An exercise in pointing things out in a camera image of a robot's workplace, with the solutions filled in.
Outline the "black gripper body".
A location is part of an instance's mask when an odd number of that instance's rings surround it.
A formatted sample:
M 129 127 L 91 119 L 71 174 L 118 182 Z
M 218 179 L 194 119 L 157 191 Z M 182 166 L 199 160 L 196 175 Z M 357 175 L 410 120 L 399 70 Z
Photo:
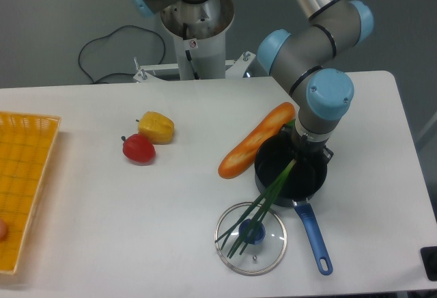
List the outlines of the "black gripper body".
M 322 150 L 324 146 L 326 146 L 327 139 L 323 141 L 310 141 L 309 139 L 310 137 L 308 135 L 292 133 L 292 150 L 295 156 L 298 157 L 298 159 L 321 158 L 324 163 Z

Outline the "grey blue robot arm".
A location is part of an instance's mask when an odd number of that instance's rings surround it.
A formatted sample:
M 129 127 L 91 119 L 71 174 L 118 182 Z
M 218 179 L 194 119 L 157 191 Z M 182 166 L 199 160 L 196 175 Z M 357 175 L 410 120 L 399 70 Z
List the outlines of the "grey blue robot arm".
M 132 0 L 144 16 L 159 15 L 173 36 L 180 78 L 225 76 L 225 33 L 234 19 L 231 0 Z M 269 34 L 257 50 L 268 75 L 297 103 L 291 133 L 300 156 L 325 150 L 354 95 L 348 75 L 324 63 L 363 41 L 373 30 L 371 10 L 360 1 L 298 0 L 310 26 L 298 35 Z

